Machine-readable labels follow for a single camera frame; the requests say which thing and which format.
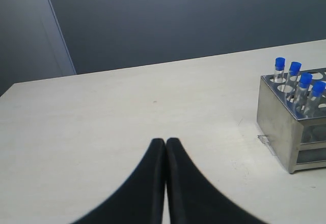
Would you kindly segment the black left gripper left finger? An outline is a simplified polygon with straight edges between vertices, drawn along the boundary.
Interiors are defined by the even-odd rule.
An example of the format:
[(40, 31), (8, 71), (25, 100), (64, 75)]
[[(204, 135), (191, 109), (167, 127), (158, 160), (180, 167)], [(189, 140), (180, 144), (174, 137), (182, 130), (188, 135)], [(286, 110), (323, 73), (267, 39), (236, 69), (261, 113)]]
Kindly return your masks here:
[(166, 166), (165, 141), (154, 138), (127, 180), (75, 223), (162, 223)]

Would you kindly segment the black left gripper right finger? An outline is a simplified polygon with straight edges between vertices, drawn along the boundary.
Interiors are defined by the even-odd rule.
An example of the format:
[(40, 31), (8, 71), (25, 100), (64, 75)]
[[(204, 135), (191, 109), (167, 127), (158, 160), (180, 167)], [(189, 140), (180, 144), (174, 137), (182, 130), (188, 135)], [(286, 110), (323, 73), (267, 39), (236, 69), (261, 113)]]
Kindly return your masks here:
[(264, 223), (216, 189), (178, 138), (167, 140), (166, 157), (170, 223)]

